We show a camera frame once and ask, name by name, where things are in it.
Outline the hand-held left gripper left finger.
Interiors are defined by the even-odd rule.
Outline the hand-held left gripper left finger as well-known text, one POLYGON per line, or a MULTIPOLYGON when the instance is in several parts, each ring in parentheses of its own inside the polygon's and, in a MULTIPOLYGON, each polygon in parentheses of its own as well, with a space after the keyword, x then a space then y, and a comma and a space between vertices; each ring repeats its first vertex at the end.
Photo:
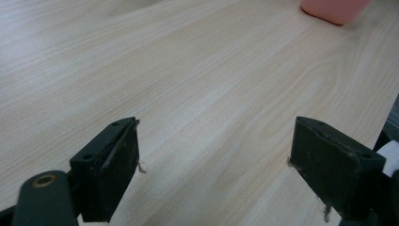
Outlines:
POLYGON ((135 117, 111 122, 71 160, 84 222, 109 222, 139 161, 135 117))

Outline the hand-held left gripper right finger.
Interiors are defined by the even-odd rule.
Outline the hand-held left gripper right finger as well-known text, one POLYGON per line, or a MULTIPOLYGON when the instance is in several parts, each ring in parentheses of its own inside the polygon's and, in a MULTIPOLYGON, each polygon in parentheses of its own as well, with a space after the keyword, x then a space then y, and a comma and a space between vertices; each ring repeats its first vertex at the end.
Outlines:
POLYGON ((298 117, 289 162, 342 218, 365 220, 386 159, 322 121, 298 117))

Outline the pink plastic container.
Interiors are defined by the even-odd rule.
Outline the pink plastic container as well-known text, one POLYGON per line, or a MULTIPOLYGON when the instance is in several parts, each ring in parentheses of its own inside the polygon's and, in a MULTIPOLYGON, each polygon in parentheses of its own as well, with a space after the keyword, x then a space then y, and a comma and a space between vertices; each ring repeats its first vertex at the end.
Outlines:
POLYGON ((332 24, 344 25, 354 21, 372 0, 301 0, 304 12, 332 24))

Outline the white rounded object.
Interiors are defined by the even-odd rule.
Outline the white rounded object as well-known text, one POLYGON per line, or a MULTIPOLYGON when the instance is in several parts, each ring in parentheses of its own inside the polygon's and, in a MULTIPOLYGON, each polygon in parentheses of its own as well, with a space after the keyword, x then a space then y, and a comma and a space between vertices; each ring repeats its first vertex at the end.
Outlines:
POLYGON ((392 177, 399 170, 399 142, 392 140, 381 147, 377 153, 386 158, 383 173, 392 177))

